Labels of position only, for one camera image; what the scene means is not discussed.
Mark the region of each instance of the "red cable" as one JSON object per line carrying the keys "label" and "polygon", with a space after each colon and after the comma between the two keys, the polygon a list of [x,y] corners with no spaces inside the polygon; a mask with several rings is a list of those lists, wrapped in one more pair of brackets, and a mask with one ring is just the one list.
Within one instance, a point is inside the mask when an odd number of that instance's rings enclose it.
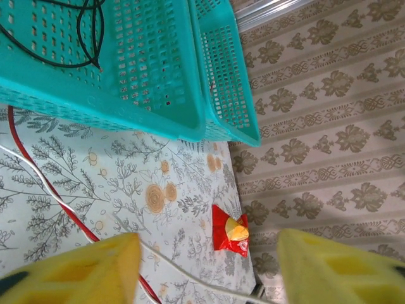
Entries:
{"label": "red cable", "polygon": [[[14,108],[12,106],[8,106],[8,125],[10,127],[10,131],[11,131],[11,135],[13,136],[14,142],[16,143],[16,145],[18,146],[18,149],[20,150],[21,154],[28,159],[32,164],[34,164],[34,166],[37,167],[38,170],[40,170],[38,168],[38,166],[35,164],[35,162],[33,161],[33,159],[31,158],[31,156],[28,154],[27,150],[24,148],[23,143],[21,142],[20,138],[18,137],[17,134],[17,130],[15,128],[15,122],[14,122]],[[46,183],[48,184],[48,186],[52,189],[52,191],[54,192],[54,194],[60,198],[61,196],[59,195],[59,193],[55,190],[55,188],[52,186],[52,184],[48,181],[48,179],[44,176]],[[91,232],[91,230],[89,228],[87,228],[82,221],[69,209],[67,209],[65,206],[63,206],[62,204],[60,204],[60,206],[62,207],[62,209],[67,213],[67,215],[74,221],[75,224],[77,224],[85,233],[86,236],[88,236],[89,238],[91,238],[92,241],[94,242],[98,242],[100,241],[100,239],[93,233]],[[156,293],[154,293],[152,287],[150,287],[150,285],[146,282],[146,280],[139,274],[139,282],[142,284],[142,286],[145,288],[145,290],[152,296],[152,298],[158,302],[159,304],[161,304],[158,296],[156,296]]]}

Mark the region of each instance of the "white cable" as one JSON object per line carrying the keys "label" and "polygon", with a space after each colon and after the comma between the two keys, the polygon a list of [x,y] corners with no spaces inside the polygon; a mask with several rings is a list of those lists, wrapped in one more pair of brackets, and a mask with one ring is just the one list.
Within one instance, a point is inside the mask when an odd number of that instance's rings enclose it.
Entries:
{"label": "white cable", "polygon": [[[117,219],[118,223],[123,227],[123,229],[125,231],[131,232],[131,231],[128,230],[126,225],[124,225],[124,223],[120,220],[120,218],[118,218],[115,214],[113,214],[113,216],[114,216],[115,219]],[[242,301],[250,301],[250,302],[259,303],[259,304],[276,304],[275,302],[264,301],[262,299],[259,299],[259,298],[255,297],[255,296],[250,296],[248,294],[238,293],[237,291],[229,290],[227,288],[207,284],[204,281],[200,280],[199,278],[194,277],[192,274],[190,274],[190,273],[186,272],[185,270],[181,269],[178,265],[174,264],[166,256],[162,255],[160,252],[158,252],[155,249],[153,249],[152,247],[148,246],[145,242],[143,242],[143,240],[140,239],[140,243],[141,243],[141,245],[143,247],[145,247],[147,250],[152,252],[154,255],[157,255],[158,257],[162,258],[166,263],[170,264],[170,266],[172,266],[174,269],[179,271],[181,274],[185,275],[190,280],[200,284],[201,286],[203,286],[206,289],[210,289],[210,290],[214,291],[215,293],[221,293],[221,294],[226,295],[226,296],[231,296],[231,297],[234,297],[234,298],[238,298],[238,299],[240,299]]]}
{"label": "white cable", "polygon": [[[35,171],[35,173],[38,175],[39,179],[41,180],[41,182],[43,183],[43,185],[45,186],[45,189],[48,191],[48,193],[60,204],[63,205],[64,207],[66,207],[67,209],[69,209],[69,211],[71,211],[73,214],[76,215],[76,217],[79,219],[79,216],[77,214],[77,212],[68,204],[66,204],[62,199],[58,198],[58,196],[56,195],[56,193],[54,193],[52,191],[52,189],[48,186],[48,183],[46,182],[46,179],[44,177],[44,175],[42,174],[42,172],[37,168],[37,166],[35,166],[34,163],[32,163],[30,160],[26,159],[24,156],[21,156],[17,153],[15,153],[14,151],[4,147],[3,145],[0,144],[0,148],[5,150],[5,152],[14,155],[15,157],[21,159],[23,162],[25,162],[28,166],[31,167],[32,170]],[[87,240],[89,240],[90,243],[94,243],[93,240],[91,238],[89,238],[86,233],[84,233],[84,231],[82,231],[84,236],[86,237]]]}

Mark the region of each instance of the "black cable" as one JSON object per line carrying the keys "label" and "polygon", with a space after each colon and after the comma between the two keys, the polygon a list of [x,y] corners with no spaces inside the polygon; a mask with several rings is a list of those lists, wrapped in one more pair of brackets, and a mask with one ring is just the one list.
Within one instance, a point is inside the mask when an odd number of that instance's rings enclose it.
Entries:
{"label": "black cable", "polygon": [[[101,0],[100,2],[98,0],[94,0],[94,3],[96,5],[93,6],[87,6],[87,3],[89,2],[89,0],[85,0],[85,3],[83,6],[74,6],[71,4],[66,4],[66,3],[60,3],[59,1],[53,1],[53,0],[38,0],[38,1],[42,1],[42,2],[46,2],[46,3],[52,3],[52,4],[58,4],[67,8],[74,8],[74,9],[80,9],[80,13],[79,13],[79,17],[78,18],[78,23],[77,23],[77,35],[78,35],[78,39],[79,39],[79,43],[86,55],[86,57],[88,57],[89,60],[83,62],[83,63],[78,63],[78,64],[73,64],[73,65],[66,65],[64,63],[57,63],[54,61],[50,61],[47,60],[39,55],[37,55],[36,53],[32,52],[29,48],[25,47],[21,42],[19,42],[17,39],[15,39],[1,24],[0,24],[0,32],[2,32],[15,46],[17,46],[18,48],[20,48],[22,51],[24,51],[25,53],[29,54],[30,56],[34,57],[35,59],[44,62],[48,65],[51,65],[53,67],[58,67],[58,68],[80,68],[80,67],[85,67],[87,65],[93,64],[95,65],[98,69],[100,69],[99,63],[98,63],[98,57],[100,54],[100,50],[101,50],[101,45],[103,43],[103,39],[104,39],[104,15],[103,15],[103,10],[101,8],[101,5],[103,5],[103,3],[105,2],[105,0]],[[94,56],[92,57],[89,52],[87,51],[87,48],[82,40],[82,34],[80,31],[80,20],[84,14],[85,10],[89,10],[92,9],[93,10],[93,22],[92,22],[92,38],[93,38],[93,46],[97,45],[97,41],[96,41],[96,9],[99,10],[99,14],[100,14],[100,18],[101,18],[101,35],[100,35],[100,41],[98,44],[98,47],[94,48]]]}
{"label": "black cable", "polygon": [[[87,6],[87,4],[89,3],[89,0],[85,0],[82,9],[80,10],[80,13],[77,16],[76,19],[76,33],[77,33],[77,37],[78,37],[78,41],[80,43],[80,46],[83,49],[83,52],[85,53],[85,55],[88,57],[88,59],[91,61],[91,63],[98,69],[100,69],[100,65],[98,63],[98,59],[95,58],[91,58],[91,55],[89,54],[89,52],[87,51],[86,45],[84,44],[84,41],[82,39],[82,33],[80,32],[80,24],[82,23],[82,17],[85,11],[85,8]],[[94,28],[96,25],[96,23],[94,22],[94,24],[92,24],[92,37],[93,39],[96,38],[96,29]]]}
{"label": "black cable", "polygon": [[[83,8],[83,6],[63,3],[63,2],[54,1],[54,0],[37,0],[37,1],[56,4],[56,5],[59,5],[59,6],[64,6],[66,8],[73,8],[75,10],[81,10]],[[93,5],[93,6],[88,6],[88,7],[85,8],[85,10],[93,10],[93,9],[99,8],[101,5],[103,5],[104,2],[106,2],[106,0],[101,0],[101,2],[99,2],[99,4]]]}

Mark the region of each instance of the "plastic basket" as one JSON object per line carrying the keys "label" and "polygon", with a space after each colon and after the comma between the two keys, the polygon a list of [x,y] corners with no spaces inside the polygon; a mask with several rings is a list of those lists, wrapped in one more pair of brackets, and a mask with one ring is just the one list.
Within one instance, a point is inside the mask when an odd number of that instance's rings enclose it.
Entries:
{"label": "plastic basket", "polygon": [[189,0],[206,132],[214,141],[260,145],[260,135],[234,13],[229,0]]}
{"label": "plastic basket", "polygon": [[[9,33],[38,55],[66,64],[86,60],[77,40],[78,13],[40,1],[0,0],[0,23]],[[187,0],[107,0],[103,13],[103,72],[45,65],[0,33],[0,101],[107,130],[201,140],[204,100]],[[97,36],[100,24],[97,15]],[[81,31],[88,47],[91,25],[87,10]]]}

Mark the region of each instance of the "patterned wallpaper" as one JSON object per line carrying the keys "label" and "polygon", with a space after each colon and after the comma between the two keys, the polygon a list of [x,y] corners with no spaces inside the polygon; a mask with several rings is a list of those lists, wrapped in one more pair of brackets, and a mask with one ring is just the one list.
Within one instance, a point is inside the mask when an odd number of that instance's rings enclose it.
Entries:
{"label": "patterned wallpaper", "polygon": [[230,145],[256,274],[291,227],[405,260],[405,0],[317,0],[240,34],[262,146]]}

